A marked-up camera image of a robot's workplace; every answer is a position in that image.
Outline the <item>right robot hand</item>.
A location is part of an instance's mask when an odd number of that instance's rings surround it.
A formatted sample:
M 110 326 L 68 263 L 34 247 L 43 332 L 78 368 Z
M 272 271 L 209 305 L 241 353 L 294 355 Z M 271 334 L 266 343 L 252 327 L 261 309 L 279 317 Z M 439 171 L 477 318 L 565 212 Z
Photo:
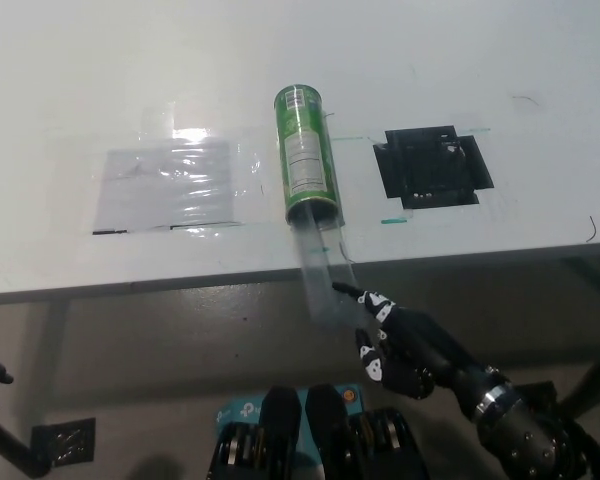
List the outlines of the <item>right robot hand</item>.
M 435 387 L 446 388 L 466 404 L 487 390 L 484 368 L 428 314 L 346 283 L 335 282 L 333 288 L 356 300 L 374 322 L 376 339 L 362 328 L 355 331 L 360 360 L 373 382 L 418 400 Z

